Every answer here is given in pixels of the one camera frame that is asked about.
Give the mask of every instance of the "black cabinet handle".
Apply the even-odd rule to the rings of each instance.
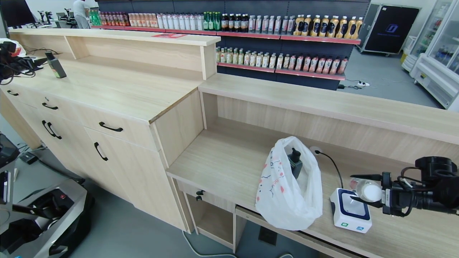
[[[47,107],[47,108],[49,108],[49,109],[52,109],[52,110],[58,109],[58,107],[50,107],[50,106],[48,106],[48,105],[46,104],[46,102],[43,102],[41,105],[44,106],[44,107]]]
[[[6,92],[13,96],[19,96],[19,93],[12,93],[11,90],[7,90]]]
[[[46,129],[46,131],[48,131],[48,133],[49,133],[51,136],[56,137],[56,135],[55,135],[54,133],[50,132],[50,131],[48,130],[48,128],[46,127],[46,121],[45,121],[45,120],[41,121],[41,123],[43,124],[43,127]]]
[[[98,142],[95,142],[95,143],[94,143],[94,148],[97,150],[97,153],[99,154],[99,156],[100,156],[103,160],[107,161],[108,158],[102,156],[102,154],[101,154],[101,152],[99,151],[99,148],[98,148],[98,147],[99,147],[99,143],[98,143]]]
[[[56,137],[56,138],[58,138],[58,139],[60,139],[60,140],[61,140],[61,139],[62,139],[62,137],[60,137],[60,136],[56,135],[56,133],[55,133],[55,132],[53,131],[53,129],[51,128],[51,126],[52,126],[51,122],[48,122],[48,127],[50,128],[51,132],[54,134],[54,137]]]
[[[115,131],[115,132],[121,132],[121,131],[123,130],[123,128],[121,128],[121,127],[118,128],[118,129],[114,129],[114,128],[107,127],[107,126],[105,126],[105,123],[104,123],[104,122],[100,122],[99,125],[100,125],[101,127],[103,127],[103,128],[107,128],[107,129],[110,129],[110,130]]]

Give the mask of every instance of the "refrigerator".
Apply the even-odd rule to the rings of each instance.
[[[459,4],[451,2],[445,19],[410,76],[450,111],[459,112]]]
[[[458,0],[437,0],[429,18],[424,23],[421,32],[411,52],[402,63],[402,67],[411,72],[420,54],[425,53],[433,38],[437,34],[443,20],[447,20],[451,14],[451,8]]]

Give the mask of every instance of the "monitor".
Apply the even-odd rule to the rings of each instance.
[[[25,0],[0,0],[0,7],[8,27],[36,22]]]

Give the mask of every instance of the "cabinet drawer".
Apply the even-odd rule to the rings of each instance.
[[[150,124],[147,121],[123,117],[86,105],[76,104],[74,107],[84,126],[149,150],[159,150],[155,145]]]
[[[189,185],[189,184],[185,184],[183,182],[180,182],[180,181],[177,181],[177,184],[179,185],[179,189],[184,192],[184,193],[187,193],[191,196],[197,196],[196,192],[197,191],[201,191],[201,189],[197,188],[197,187],[194,187],[192,185]],[[209,192],[204,192],[203,195],[201,195],[202,197],[202,200],[205,201],[205,202],[208,202],[212,205],[215,205],[219,208],[222,208],[226,211],[229,211],[231,213],[234,213],[234,208],[235,208],[235,204],[232,203],[232,202],[229,202],[221,197],[218,197],[218,196],[215,196]]]
[[[78,116],[73,110],[72,103],[68,100],[35,90],[30,90],[27,97],[30,101],[30,105],[36,107],[40,111],[49,112],[55,116],[71,121],[78,121]]]
[[[2,85],[1,90],[11,101],[20,101],[29,104],[27,89],[14,84]]]

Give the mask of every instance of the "white plastic bag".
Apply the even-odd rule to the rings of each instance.
[[[287,154],[295,148],[303,163],[296,180]],[[304,230],[322,216],[322,180],[314,154],[296,137],[276,142],[266,159],[255,208],[276,228]]]

